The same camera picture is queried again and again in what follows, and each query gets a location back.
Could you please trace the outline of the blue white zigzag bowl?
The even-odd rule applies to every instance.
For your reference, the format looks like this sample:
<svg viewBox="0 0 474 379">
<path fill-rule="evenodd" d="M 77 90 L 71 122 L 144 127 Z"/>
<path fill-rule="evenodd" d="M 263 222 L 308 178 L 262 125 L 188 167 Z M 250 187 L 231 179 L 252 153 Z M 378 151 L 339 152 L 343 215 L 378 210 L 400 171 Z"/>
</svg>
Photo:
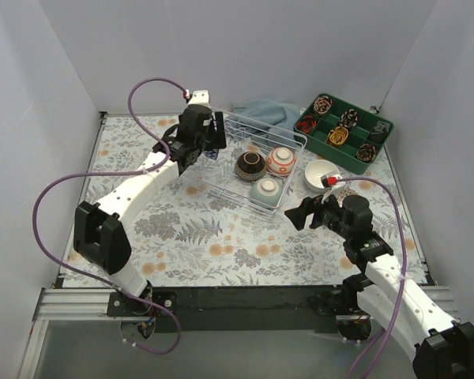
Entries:
<svg viewBox="0 0 474 379">
<path fill-rule="evenodd" d="M 204 151 L 204 156 L 208 159 L 216 161 L 219 153 L 220 153 L 220 150 L 218 148 L 215 148 L 212 150 Z"/>
</svg>

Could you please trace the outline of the pale green bowl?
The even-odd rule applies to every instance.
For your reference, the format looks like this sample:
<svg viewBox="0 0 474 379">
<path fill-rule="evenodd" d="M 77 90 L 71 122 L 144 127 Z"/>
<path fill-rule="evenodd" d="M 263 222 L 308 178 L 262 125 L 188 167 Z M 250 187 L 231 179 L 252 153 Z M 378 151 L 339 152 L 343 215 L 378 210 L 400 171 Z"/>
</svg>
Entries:
<svg viewBox="0 0 474 379">
<path fill-rule="evenodd" d="M 274 178 L 261 178 L 251 187 L 250 200 L 264 208 L 277 206 L 282 194 L 282 185 Z"/>
</svg>

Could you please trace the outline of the black glazed bowl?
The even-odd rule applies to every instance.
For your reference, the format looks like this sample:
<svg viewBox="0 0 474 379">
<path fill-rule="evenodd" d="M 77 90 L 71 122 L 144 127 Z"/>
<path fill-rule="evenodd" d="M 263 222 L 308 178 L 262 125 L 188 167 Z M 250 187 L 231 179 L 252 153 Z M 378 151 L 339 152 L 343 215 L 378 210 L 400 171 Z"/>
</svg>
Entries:
<svg viewBox="0 0 474 379">
<path fill-rule="evenodd" d="M 265 159 L 257 152 L 245 152 L 235 162 L 235 173 L 248 182 L 257 181 L 265 176 Z"/>
</svg>

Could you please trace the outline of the plain white ribbed bowl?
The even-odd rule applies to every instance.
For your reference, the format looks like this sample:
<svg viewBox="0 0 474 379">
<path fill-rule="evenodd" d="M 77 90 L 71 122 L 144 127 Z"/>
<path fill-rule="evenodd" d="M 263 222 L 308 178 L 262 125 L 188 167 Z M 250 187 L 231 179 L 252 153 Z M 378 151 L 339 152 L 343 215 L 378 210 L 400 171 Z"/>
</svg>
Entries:
<svg viewBox="0 0 474 379">
<path fill-rule="evenodd" d="M 326 188 L 322 184 L 323 176 L 339 174 L 336 165 L 325 159 L 316 159 L 309 162 L 304 169 L 304 180 L 307 186 L 316 193 L 324 193 Z"/>
</svg>

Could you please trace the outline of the orange white floral bowl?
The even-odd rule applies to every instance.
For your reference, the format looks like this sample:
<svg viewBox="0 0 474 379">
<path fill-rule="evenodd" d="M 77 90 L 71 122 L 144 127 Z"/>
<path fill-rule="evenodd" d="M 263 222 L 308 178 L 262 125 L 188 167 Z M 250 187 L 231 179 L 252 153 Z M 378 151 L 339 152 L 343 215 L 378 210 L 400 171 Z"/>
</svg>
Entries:
<svg viewBox="0 0 474 379">
<path fill-rule="evenodd" d="M 296 163 L 295 153 L 290 148 L 274 148 L 266 157 L 266 167 L 269 172 L 279 176 L 291 174 Z"/>
</svg>

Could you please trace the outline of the brown floral pattern bowl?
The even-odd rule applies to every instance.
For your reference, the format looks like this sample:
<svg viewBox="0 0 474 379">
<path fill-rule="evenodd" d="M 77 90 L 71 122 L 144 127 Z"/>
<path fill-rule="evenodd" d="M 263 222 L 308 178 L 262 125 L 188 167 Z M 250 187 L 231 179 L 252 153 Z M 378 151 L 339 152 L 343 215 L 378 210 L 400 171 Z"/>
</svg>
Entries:
<svg viewBox="0 0 474 379">
<path fill-rule="evenodd" d="M 342 202 L 343 199 L 345 199 L 347 196 L 351 195 L 358 195 L 359 193 L 356 192 L 353 188 L 350 186 L 344 186 L 336 195 L 336 198 L 339 202 Z"/>
</svg>

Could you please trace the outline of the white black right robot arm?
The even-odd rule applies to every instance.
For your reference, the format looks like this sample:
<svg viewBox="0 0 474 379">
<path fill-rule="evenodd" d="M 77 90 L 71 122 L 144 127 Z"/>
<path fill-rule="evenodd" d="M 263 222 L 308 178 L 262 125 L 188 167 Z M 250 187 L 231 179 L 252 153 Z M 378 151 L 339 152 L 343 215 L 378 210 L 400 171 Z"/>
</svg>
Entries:
<svg viewBox="0 0 474 379">
<path fill-rule="evenodd" d="M 365 312 L 410 358 L 418 378 L 474 378 L 474 325 L 444 311 L 414 280 L 401 273 L 391 247 L 373 228 L 369 202 L 359 195 L 306 197 L 284 213 L 297 230 L 326 227 L 344 240 L 360 273 L 344 281 L 342 306 Z"/>
</svg>

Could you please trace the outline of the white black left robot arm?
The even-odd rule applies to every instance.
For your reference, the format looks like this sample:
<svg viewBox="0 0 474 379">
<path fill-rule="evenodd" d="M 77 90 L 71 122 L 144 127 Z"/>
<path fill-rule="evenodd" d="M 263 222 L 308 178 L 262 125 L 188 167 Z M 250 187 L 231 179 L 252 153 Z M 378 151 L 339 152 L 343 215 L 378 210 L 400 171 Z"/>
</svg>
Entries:
<svg viewBox="0 0 474 379">
<path fill-rule="evenodd" d="M 106 274 L 132 314 L 142 316 L 151 310 L 152 285 L 131 263 L 127 227 L 153 195 L 194 165 L 200 155 L 226 146 L 222 112 L 189 105 L 153 146 L 137 174 L 96 203 L 83 201 L 77 206 L 74 250 Z"/>
</svg>

